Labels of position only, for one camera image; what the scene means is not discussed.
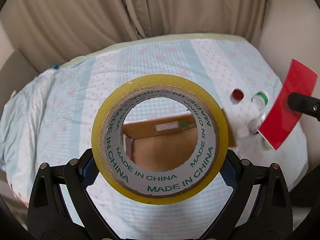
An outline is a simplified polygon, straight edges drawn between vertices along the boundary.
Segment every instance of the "yellow packing tape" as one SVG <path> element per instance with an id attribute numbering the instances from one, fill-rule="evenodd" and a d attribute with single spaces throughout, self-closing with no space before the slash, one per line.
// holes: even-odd
<path id="1" fill-rule="evenodd" d="M 121 143 L 128 112 L 156 97 L 182 103 L 198 128 L 198 142 L 190 158 L 173 170 L 161 172 L 137 166 Z M 175 203 L 200 192 L 221 169 L 227 148 L 228 127 L 217 102 L 197 84 L 172 75 L 143 76 L 120 86 L 100 107 L 92 129 L 93 156 L 103 177 L 122 195 L 148 204 Z"/>

